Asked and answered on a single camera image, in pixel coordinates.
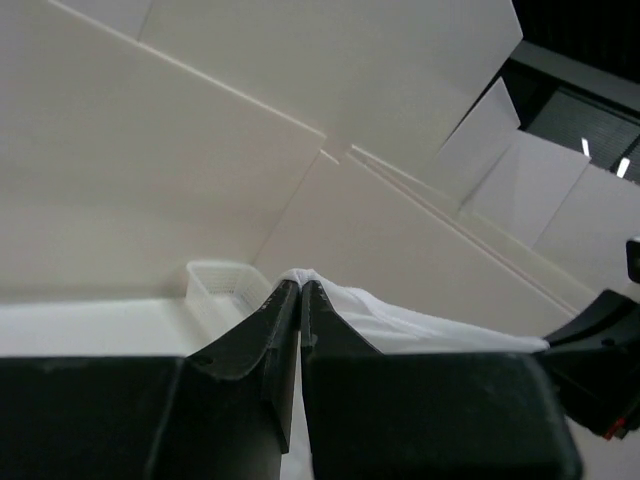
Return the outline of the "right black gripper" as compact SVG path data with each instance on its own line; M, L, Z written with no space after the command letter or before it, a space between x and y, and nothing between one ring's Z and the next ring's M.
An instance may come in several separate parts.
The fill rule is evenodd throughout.
M603 290L544 337L539 362L565 413L606 440L639 429L639 303Z

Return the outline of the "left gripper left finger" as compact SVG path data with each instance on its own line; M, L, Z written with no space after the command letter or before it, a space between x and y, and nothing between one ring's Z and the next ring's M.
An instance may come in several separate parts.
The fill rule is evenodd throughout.
M147 479L277 479L290 449L299 286L280 282L263 304L168 370Z

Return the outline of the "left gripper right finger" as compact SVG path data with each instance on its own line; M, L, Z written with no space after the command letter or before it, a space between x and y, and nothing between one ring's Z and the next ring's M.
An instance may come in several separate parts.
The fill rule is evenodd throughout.
M301 371L318 479L582 476L564 414L531 355L384 354L312 281L302 291Z

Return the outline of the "white tank top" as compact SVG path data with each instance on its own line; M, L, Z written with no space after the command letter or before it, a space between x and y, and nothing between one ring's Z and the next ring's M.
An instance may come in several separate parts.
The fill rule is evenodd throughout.
M338 315L384 353L490 350L532 353L549 347L548 342L538 337L508 335L387 304L365 290L339 286L314 270L292 269L281 278L299 285L318 281Z

